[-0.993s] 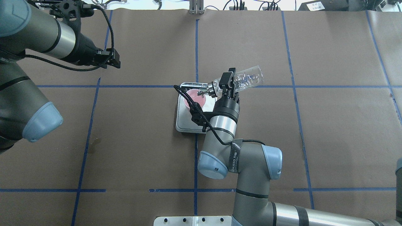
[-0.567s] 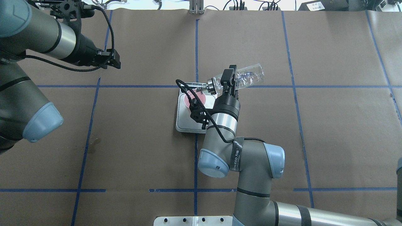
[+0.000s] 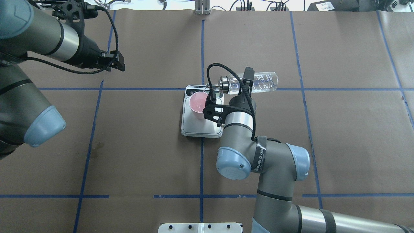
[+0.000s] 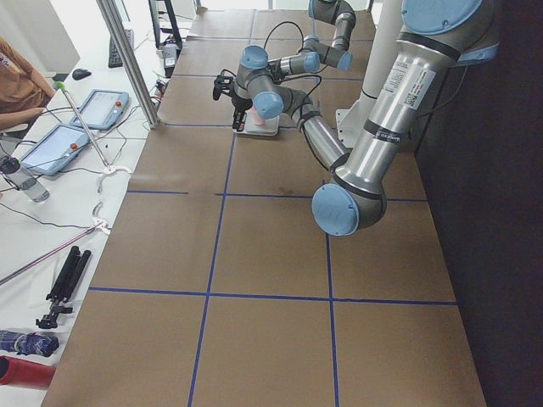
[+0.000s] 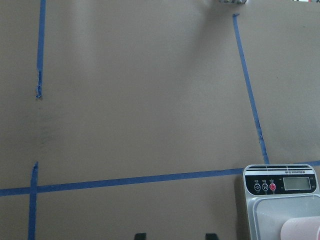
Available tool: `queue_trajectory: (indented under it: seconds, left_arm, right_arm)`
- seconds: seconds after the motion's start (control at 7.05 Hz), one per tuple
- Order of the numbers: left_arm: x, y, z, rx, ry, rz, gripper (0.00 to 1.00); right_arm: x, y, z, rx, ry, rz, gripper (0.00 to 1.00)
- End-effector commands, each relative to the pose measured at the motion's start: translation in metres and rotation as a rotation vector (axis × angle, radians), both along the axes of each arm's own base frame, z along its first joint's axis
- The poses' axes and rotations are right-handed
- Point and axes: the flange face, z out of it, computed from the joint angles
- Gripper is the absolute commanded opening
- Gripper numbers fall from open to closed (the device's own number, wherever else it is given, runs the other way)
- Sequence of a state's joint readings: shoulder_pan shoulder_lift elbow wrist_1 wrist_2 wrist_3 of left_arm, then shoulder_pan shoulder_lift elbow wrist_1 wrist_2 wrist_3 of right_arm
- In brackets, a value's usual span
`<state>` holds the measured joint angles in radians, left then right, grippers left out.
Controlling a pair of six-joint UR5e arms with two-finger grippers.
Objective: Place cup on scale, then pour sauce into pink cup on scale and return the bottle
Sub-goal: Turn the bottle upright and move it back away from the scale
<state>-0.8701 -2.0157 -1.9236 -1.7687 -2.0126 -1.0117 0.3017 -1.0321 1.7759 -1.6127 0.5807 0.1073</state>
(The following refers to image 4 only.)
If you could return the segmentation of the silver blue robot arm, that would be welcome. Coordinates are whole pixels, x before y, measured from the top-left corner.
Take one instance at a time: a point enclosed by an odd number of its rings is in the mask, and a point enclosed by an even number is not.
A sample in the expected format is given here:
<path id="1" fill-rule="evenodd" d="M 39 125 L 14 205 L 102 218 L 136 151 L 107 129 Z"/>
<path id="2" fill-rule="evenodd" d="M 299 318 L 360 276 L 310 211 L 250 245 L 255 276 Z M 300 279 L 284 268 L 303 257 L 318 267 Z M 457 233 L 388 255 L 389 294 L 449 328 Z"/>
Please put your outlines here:
<path id="1" fill-rule="evenodd" d="M 353 8 L 346 1 L 312 1 L 314 20 L 333 25 L 330 44 L 306 37 L 297 54 L 270 59 L 263 47 L 247 46 L 228 85 L 242 119 L 253 109 L 262 119 L 289 116 L 332 179 L 312 199 L 316 223 L 328 234 L 348 236 L 377 223 L 387 200 L 382 180 L 436 75 L 493 59 L 499 45 L 498 1 L 387 1 L 378 20 L 358 101 L 332 129 L 311 97 L 283 85 L 290 75 L 321 66 L 350 67 Z"/>
<path id="2" fill-rule="evenodd" d="M 330 45 L 321 42 L 316 35 L 305 36 L 299 51 L 294 56 L 273 59 L 268 68 L 275 81 L 287 76 L 314 74 L 322 65 L 346 71 L 350 68 L 353 55 L 349 51 L 351 33 L 355 28 L 356 16 L 347 1 L 309 1 L 308 15 L 313 20 L 333 25 L 335 31 Z"/>

